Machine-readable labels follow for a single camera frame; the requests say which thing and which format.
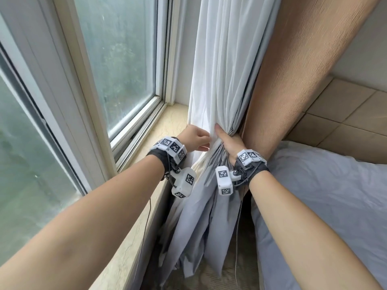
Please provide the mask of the wide window glass pane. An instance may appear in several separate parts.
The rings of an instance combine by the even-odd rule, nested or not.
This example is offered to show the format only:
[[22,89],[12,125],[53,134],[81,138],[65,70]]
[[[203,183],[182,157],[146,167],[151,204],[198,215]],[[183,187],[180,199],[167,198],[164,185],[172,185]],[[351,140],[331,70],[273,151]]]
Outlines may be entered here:
[[0,57],[0,266],[80,197],[16,75]]

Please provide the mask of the brown curtain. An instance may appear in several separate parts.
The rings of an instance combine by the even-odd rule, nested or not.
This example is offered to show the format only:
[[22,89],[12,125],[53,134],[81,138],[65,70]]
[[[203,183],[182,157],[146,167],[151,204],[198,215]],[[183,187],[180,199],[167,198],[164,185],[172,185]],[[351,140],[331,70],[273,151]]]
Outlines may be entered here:
[[266,160],[380,0],[282,0],[242,139]]

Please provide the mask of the grey bed sheet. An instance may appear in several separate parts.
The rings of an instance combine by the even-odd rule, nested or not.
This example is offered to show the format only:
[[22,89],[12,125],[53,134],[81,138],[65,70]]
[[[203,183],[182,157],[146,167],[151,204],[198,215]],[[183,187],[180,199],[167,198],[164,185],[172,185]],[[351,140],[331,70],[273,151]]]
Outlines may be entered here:
[[[268,160],[275,179],[317,214],[387,290],[387,165],[290,141]],[[260,290],[302,290],[252,199]]]

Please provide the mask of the person's left forearm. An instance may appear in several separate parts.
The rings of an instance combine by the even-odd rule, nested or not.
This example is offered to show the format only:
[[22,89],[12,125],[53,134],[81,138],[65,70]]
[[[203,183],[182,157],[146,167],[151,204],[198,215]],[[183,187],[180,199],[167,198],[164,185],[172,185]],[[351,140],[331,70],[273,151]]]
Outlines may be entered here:
[[0,290],[89,290],[163,175],[148,155],[66,208],[0,267]]

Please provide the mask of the person's right hand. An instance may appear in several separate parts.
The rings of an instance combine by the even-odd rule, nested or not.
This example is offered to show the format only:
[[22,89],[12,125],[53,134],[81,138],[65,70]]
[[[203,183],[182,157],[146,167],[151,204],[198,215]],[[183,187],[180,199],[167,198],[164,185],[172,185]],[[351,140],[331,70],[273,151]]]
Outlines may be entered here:
[[233,138],[232,142],[229,143],[223,143],[223,146],[225,150],[228,153],[229,161],[231,165],[235,165],[236,156],[237,153],[243,149],[246,149],[246,146],[244,145],[240,135],[236,133],[235,135],[231,136]]

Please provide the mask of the grey curtain lining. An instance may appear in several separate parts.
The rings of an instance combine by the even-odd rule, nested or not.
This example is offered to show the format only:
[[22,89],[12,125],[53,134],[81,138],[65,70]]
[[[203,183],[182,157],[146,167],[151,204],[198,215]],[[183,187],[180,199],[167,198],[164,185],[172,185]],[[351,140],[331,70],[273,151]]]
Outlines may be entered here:
[[221,165],[230,167],[223,144],[216,140],[192,167],[201,174],[191,195],[175,198],[160,231],[159,286],[176,269],[182,269],[185,278],[193,276],[203,258],[216,275],[222,275],[241,196],[218,193],[215,169]]

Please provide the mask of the person's left hand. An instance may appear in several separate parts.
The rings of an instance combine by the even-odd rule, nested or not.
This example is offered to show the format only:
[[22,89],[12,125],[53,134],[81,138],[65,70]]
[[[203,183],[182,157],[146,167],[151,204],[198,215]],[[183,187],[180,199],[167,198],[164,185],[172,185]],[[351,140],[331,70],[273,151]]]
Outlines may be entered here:
[[177,139],[186,146],[186,150],[188,153],[194,151],[194,128],[197,127],[195,125],[188,125],[186,128],[177,136]]

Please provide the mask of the white window frame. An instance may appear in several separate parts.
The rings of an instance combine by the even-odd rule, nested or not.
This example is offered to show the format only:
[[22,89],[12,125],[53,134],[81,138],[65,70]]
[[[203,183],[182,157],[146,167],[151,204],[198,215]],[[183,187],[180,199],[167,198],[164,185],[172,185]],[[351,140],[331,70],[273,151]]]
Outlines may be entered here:
[[144,13],[146,89],[151,94],[112,130],[102,111],[75,0],[0,0],[0,50],[86,195],[123,171],[167,104],[165,94],[173,9],[154,0]]

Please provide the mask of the white marker wrist tracker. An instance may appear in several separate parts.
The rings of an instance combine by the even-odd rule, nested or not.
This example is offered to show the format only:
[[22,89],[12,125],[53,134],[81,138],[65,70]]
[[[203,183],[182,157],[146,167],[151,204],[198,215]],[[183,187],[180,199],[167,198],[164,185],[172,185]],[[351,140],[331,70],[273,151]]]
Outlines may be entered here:
[[267,167],[267,161],[257,151],[243,149],[237,153],[235,167],[248,170],[261,164]]
[[179,165],[187,154],[186,146],[183,145],[177,138],[169,136],[157,141],[150,149],[150,151],[152,150],[167,152],[167,154],[173,159],[175,165]]

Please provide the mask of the person's right forearm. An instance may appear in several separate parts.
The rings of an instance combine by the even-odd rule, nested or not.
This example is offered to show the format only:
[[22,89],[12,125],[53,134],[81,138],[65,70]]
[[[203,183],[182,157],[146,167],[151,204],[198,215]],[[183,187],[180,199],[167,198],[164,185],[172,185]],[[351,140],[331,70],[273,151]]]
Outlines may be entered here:
[[269,171],[254,175],[249,188],[302,290],[383,290],[344,240]]

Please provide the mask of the white sheer curtain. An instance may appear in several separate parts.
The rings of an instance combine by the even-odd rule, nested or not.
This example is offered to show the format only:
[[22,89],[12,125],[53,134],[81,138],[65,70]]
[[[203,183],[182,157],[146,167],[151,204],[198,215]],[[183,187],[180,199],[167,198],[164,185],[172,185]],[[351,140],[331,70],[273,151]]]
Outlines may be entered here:
[[273,32],[281,0],[201,0],[188,122],[207,129],[210,151],[193,169],[227,165],[226,152],[214,136],[218,123],[234,134],[244,115]]

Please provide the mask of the narrow window glass pane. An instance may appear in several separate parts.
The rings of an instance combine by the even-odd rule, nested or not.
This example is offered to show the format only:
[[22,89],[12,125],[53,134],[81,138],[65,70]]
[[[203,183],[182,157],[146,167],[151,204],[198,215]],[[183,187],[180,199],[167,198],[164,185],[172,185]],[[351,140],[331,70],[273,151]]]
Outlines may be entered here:
[[157,0],[74,0],[109,139],[155,96]]

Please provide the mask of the beige marble window sill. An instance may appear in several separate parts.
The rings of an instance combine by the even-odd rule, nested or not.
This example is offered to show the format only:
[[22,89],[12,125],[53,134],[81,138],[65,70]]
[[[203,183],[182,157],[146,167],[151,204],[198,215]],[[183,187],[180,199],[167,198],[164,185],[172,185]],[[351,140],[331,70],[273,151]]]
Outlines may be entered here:
[[[187,125],[187,115],[188,107],[185,105],[164,107],[146,130],[145,138],[128,167],[144,158],[151,146],[163,136],[177,136]],[[120,286],[116,284],[114,290],[137,290],[141,287],[158,230],[164,222],[169,197],[166,181],[160,182],[117,253]]]

